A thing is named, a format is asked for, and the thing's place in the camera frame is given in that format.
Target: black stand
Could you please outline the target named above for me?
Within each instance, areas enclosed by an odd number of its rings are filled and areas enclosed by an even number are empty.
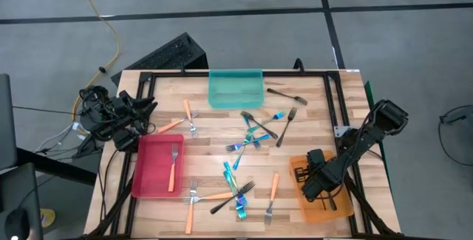
[[[95,185],[96,174],[67,163],[51,160],[50,158],[37,155],[23,148],[16,148],[17,162],[20,166],[31,162],[35,169],[46,174],[52,174],[71,181],[81,182],[86,185]]]

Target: butcher block tabletop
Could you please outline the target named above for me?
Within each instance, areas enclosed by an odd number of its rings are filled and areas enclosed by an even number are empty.
[[[123,71],[118,91],[126,90],[132,97],[136,97],[139,77],[139,70]],[[358,127],[369,111],[361,73],[340,71],[340,77],[350,125]],[[187,121],[166,132],[166,134],[182,134],[185,138],[183,190],[180,196],[174,199],[138,199],[132,229],[133,238],[350,236],[350,226],[346,217],[317,224],[304,222],[289,174],[290,157],[305,155],[316,148],[336,152],[322,78],[270,77],[264,78],[264,84],[265,89],[272,88],[279,92],[301,96],[308,101],[308,105],[303,106],[290,98],[265,92],[265,102],[261,108],[245,110],[259,122],[279,111],[284,111],[286,115],[281,120],[267,124],[270,130],[281,134],[290,109],[298,107],[296,117],[289,125],[280,148],[276,147],[277,140],[272,139],[262,141],[259,151],[249,145],[242,156],[238,170],[233,171],[239,186],[249,181],[254,181],[256,184],[253,190],[245,195],[248,200],[247,219],[239,220],[234,200],[214,215],[210,214],[210,209],[221,201],[198,202],[194,205],[192,233],[186,235],[188,205],[184,205],[182,200],[189,196],[191,180],[197,180],[198,196],[229,192],[228,184],[222,174],[225,170],[223,163],[228,162],[233,165],[238,153],[228,154],[225,146],[242,142],[247,127],[240,116],[243,110],[228,111],[211,108],[208,103],[208,78],[157,78],[154,96],[158,105],[150,117],[150,122],[159,128],[182,119],[185,116],[183,100],[187,99],[191,110],[199,112],[199,115],[194,118],[199,137],[192,139]],[[341,124],[334,83],[331,88],[337,107],[337,118],[340,119],[339,124]],[[263,133],[264,131],[259,129],[255,135],[259,136]],[[371,149],[379,153],[377,145]],[[114,143],[107,142],[103,149],[100,166],[102,178],[114,151]],[[113,205],[117,196],[124,155],[122,152],[117,153],[110,164],[105,195],[107,209]],[[135,168],[136,158],[137,155],[134,154],[129,177]],[[400,231],[383,161],[370,153],[365,153],[359,160],[359,165],[367,201],[388,227],[394,231]],[[280,175],[279,186],[273,203],[272,222],[270,226],[266,226],[265,210],[269,205],[274,173]],[[101,200],[101,187],[97,178],[85,233],[92,231],[100,221]],[[123,205],[119,233],[123,233],[125,228],[128,204],[129,200]],[[363,221],[360,209],[357,202],[353,205],[358,230],[362,232]]]

